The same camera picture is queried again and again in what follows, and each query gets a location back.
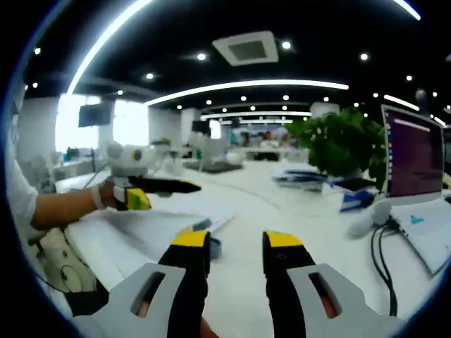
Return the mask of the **person's right hand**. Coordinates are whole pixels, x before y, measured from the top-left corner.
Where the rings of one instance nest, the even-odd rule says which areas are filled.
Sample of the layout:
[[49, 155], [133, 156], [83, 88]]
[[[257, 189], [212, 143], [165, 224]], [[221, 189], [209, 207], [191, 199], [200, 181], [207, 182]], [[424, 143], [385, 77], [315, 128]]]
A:
[[200, 337], [218, 338], [218, 335], [211, 329], [210, 325], [204, 318], [202, 318], [200, 322]]

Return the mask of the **person's left hand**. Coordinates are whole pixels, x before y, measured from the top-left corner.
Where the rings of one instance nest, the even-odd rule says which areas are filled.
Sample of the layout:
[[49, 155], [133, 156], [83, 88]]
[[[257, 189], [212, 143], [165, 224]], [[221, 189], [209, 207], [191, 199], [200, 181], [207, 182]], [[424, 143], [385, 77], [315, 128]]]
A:
[[110, 180], [104, 180], [101, 184], [90, 187], [92, 199], [97, 209], [115, 208], [114, 184]]

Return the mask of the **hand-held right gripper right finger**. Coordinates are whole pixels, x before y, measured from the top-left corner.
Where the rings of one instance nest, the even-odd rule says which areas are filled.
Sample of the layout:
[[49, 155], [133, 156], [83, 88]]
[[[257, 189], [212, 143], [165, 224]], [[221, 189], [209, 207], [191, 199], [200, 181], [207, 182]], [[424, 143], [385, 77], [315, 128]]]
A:
[[315, 263], [295, 236], [265, 231], [262, 256], [275, 337], [393, 337], [401, 329], [400, 319], [371, 309], [358, 286]]

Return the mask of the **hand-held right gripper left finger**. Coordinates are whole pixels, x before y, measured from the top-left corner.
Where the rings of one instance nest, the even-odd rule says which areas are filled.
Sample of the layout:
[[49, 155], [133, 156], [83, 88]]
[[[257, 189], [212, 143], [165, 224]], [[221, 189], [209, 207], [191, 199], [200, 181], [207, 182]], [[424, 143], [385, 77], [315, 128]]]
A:
[[98, 312], [106, 337], [200, 337], [208, 294], [210, 233], [178, 235], [156, 264], [116, 285]]

